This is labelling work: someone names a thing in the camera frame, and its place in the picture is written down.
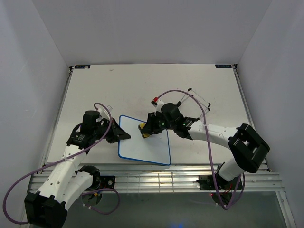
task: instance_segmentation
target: white wall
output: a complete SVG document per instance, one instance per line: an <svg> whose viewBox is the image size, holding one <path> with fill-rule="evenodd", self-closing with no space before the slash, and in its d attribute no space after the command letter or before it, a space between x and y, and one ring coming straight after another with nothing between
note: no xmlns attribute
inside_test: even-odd
<svg viewBox="0 0 304 228"><path fill-rule="evenodd" d="M237 63L271 0L33 0L69 66Z"/></svg>
<svg viewBox="0 0 304 228"><path fill-rule="evenodd" d="M0 199L38 168L68 68L30 0L0 0ZM29 179L16 186L8 211L19 220ZM0 212L1 227L14 227Z"/></svg>
<svg viewBox="0 0 304 228"><path fill-rule="evenodd" d="M270 144L298 227L304 227L304 2L275 0L239 63L256 128Z"/></svg>

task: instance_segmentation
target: small sticker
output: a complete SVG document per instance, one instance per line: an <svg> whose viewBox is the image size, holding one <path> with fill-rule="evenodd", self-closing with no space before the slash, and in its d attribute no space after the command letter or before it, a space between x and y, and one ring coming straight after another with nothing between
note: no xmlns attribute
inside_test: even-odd
<svg viewBox="0 0 304 228"><path fill-rule="evenodd" d="M215 68L232 68L230 64L216 64Z"/></svg>
<svg viewBox="0 0 304 228"><path fill-rule="evenodd" d="M91 65L75 65L75 69L90 69Z"/></svg>

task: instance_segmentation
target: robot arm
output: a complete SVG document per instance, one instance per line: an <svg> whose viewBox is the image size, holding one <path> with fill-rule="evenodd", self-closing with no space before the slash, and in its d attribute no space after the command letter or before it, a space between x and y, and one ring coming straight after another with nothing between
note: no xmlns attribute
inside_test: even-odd
<svg viewBox="0 0 304 228"><path fill-rule="evenodd" d="M147 122L138 126L143 138L170 129L181 138L207 140L205 125L200 119L183 116L173 103L165 104L155 98L152 104L156 112L148 113ZM234 157L220 165L216 172L220 188L230 185L245 171L257 172L269 152L269 146L250 125L243 123L240 127L231 128L210 124L207 128L210 142L230 149ZM204 189L214 189L213 185L211 176L202 182Z"/></svg>
<svg viewBox="0 0 304 228"><path fill-rule="evenodd" d="M82 123L72 130L67 141L62 155L65 161L56 165L36 193L28 193L25 198L26 214L30 224L46 228L62 227L68 209L81 193L90 188L98 189L100 174L96 167L84 166L77 170L89 150L69 159L67 157L79 153L101 139L109 124L110 118L104 109L85 112ZM105 139L109 143L115 143L129 138L130 135L118 126L115 119L112 119Z"/></svg>

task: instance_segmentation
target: cable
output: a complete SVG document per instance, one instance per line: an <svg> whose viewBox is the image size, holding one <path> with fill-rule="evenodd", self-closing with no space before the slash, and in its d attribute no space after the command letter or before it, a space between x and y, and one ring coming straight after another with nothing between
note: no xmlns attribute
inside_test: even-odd
<svg viewBox="0 0 304 228"><path fill-rule="evenodd" d="M168 90L162 94L160 94L158 96L158 98L161 98L163 95L167 94L167 93L170 93L170 92L180 92L180 93L184 93L186 95L188 95L190 98L192 98L196 103L197 105L199 106L199 108L201 109L202 111L202 114L203 114L203 123L205 125L205 131L206 131L206 138L207 138L207 144L208 144L208 152L209 152L209 161L210 161L210 166L211 166L211 172L212 172L212 179L213 179L213 182L214 182L214 188L215 188L215 191L216 191L216 195L218 196L218 199L220 201L220 204L222 206L222 208L224 210L228 210L232 205L234 205L243 195L243 192L244 192L244 188L245 188L245 175L243 173L243 188L242 188L242 191L239 195L239 197L237 198L237 200L235 202L233 202L233 199L234 199L234 196L235 196L235 193L238 189L238 185L240 183L240 180L241 180L241 175L239 175L238 177L238 180L237 180L237 183L236 183L236 186L234 188L234 191L232 193L232 196L231 196L231 199L230 199L230 202L228 205L224 205L223 201L222 201L222 198L220 196L220 192L219 192L219 187L218 187L218 183L217 183L217 180L216 180L216 177L215 177L215 171L214 171L214 167L213 167L213 160L212 160L212 153L211 153L211 143L210 143L210 137L209 137L209 132L208 132L208 128L206 126L206 114L205 114L205 111L203 109L203 107L201 106L201 104L199 103L199 101L194 97L194 96L191 96L191 94L185 92L185 91L182 91L182 90L179 90L179 89L172 89L172 90Z"/></svg>
<svg viewBox="0 0 304 228"><path fill-rule="evenodd" d="M230 190L231 190L231 188L232 188L232 184L230 184L230 185L229 185L229 188L228 188L228 189L226 189L224 192L222 192L222 193L221 193L221 195L224 195L224 194L229 193L229 192L230 192Z"/></svg>
<svg viewBox="0 0 304 228"><path fill-rule="evenodd" d="M102 215L109 215L109 214L112 214L114 211L116 211L116 209L119 207L119 204L120 204L120 196L119 196L119 193L115 190L115 189L98 189L98 190L94 190L94 191L89 191L89 192L86 192L86 193L82 193L80 196L85 196L85 195L89 195L89 194L93 194L93 193L96 193L96 192L101 192L101 191L113 191L116 193L117 195L117 198L118 198L118 202L116 204L116 206L114 207L114 209L112 209L111 211L109 212L103 212L97 208L93 208L92 206L90 205L87 205L87 204L84 204L86 205L89 209L92 209L96 212L98 212L99 214L102 214Z"/></svg>
<svg viewBox="0 0 304 228"><path fill-rule="evenodd" d="M91 145L91 146L89 146L89 147L83 149L82 151L79 151L79 152L76 153L76 154L73 154L73 155L71 155L71 156L66 157L66 159L74 158L74 157L76 157L76 156L78 156L78 155L80 155L80 154L82 154L82 153L84 153L84 152L90 150L92 147L94 147L94 146L96 146L97 144L99 144L99 143L105 138L105 136L108 134L108 132L109 132L109 130L110 130L110 128L111 128L111 124L112 124L112 116L111 116L111 114L110 114L110 111L107 109L106 106L104 106L104 105L101 104L101 103L95 103L95 104L94 104L94 107L96 108L96 110L98 110L97 107L96 107L96 105L101 105L101 106L108 112L108 114L109 114L109 119L110 119L110 123L109 123L108 128L106 129L104 135L103 135L98 141L96 141L93 145ZM34 171L32 171L32 172L29 172L28 174L26 174L26 175L24 175L23 177L19 178L15 183L12 184L12 186L10 186L9 190L6 192L6 194L5 194L5 196L4 196L3 204L2 204L3 213L4 213L5 217L6 217L10 222L12 222L12 223L14 223L14 224L18 224L18 225L25 225L25 224L28 224L28 222L19 222L19 221L16 221L16 220L12 219L12 218L9 216L9 214L8 214L8 212L7 212L7 210L6 210L6 201L7 201L7 199L8 199L8 196L9 196L10 192L12 191L12 189L13 189L19 182L21 182L21 181L24 180L25 178L31 176L32 174L34 174L34 173L36 173L36 172L39 172L39 171L41 171L41 170L45 170L45 169L47 169L47 168L49 168L49 167L51 167L51 166L57 165L57 164L62 163L62 162L64 162L64 161L65 161L65 159L61 159L61 160L59 160L59 161L56 161L56 162L54 162L54 163L51 163L51 164L49 164L49 165L45 165L45 166L43 166L43 167L41 167L41 168L39 168L39 169L36 169L36 170L34 170Z"/></svg>

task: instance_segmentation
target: white table surface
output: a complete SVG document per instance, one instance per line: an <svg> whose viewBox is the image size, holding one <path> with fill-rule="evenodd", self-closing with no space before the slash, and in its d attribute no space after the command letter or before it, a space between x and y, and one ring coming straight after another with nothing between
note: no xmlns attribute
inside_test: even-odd
<svg viewBox="0 0 304 228"><path fill-rule="evenodd" d="M48 162L60 159L72 129L82 122L87 110L94 110L94 102L110 105L112 116L118 122L124 114L136 119L147 119L155 109L151 100L170 89L193 88L211 103L207 123L237 127L248 123L245 107L232 68L215 68L215 65L91 65L89 69L74 69L67 89L63 108L56 126ZM182 97L170 93L164 102L176 103ZM199 108L188 99L180 111L189 117L198 117ZM209 164L207 143L179 138L169 131L172 164ZM212 144L214 163L232 158L230 150ZM83 164L145 164L121 159L117 143L99 143L90 150Z"/></svg>

